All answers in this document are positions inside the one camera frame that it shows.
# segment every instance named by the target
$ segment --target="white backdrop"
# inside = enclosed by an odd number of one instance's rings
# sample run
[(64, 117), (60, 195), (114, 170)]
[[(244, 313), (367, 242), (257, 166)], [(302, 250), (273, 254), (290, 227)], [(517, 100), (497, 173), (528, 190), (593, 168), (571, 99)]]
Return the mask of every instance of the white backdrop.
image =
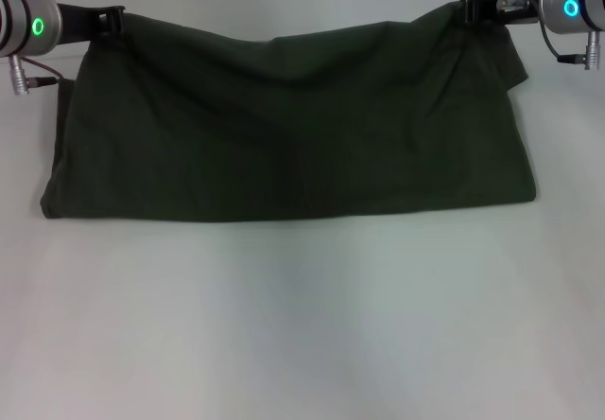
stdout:
[[(58, 1), (260, 40), (452, 0)], [(0, 64), (0, 419), (602, 419), (605, 72), (511, 31), (539, 199), (386, 218), (47, 221), (56, 92)]]

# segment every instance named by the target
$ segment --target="white surface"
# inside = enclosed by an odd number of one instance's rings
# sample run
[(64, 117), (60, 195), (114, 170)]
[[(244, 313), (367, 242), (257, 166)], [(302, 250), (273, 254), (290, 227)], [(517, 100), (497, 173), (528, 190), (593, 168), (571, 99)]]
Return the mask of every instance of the white surface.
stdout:
[[(59, 1), (264, 39), (450, 0)], [(55, 91), (0, 65), (0, 419), (604, 418), (605, 72), (512, 32), (538, 201), (388, 218), (47, 221)]]

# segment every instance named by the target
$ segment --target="dark green fabric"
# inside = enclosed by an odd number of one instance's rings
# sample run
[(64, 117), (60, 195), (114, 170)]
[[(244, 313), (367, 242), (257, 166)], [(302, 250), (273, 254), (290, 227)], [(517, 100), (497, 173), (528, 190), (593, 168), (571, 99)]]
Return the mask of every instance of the dark green fabric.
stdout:
[(62, 81), (48, 218), (313, 219), (532, 201), (508, 31), (413, 23), (240, 42), (126, 15)]

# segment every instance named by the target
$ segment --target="green cloth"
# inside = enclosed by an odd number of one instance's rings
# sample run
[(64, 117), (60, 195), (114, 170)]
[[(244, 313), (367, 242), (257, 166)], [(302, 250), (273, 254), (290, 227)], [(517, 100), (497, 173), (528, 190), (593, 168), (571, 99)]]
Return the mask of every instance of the green cloth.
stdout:
[(59, 90), (50, 218), (316, 219), (533, 201), (505, 27), (240, 42), (125, 15)]

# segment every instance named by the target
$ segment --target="green led ring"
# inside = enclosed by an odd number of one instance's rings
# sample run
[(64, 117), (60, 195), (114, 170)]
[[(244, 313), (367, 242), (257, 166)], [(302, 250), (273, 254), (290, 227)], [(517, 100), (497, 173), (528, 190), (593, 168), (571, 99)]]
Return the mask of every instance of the green led ring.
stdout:
[(33, 24), (31, 25), (31, 31), (35, 36), (42, 35), (44, 32), (44, 21), (42, 18), (36, 18), (34, 20)]

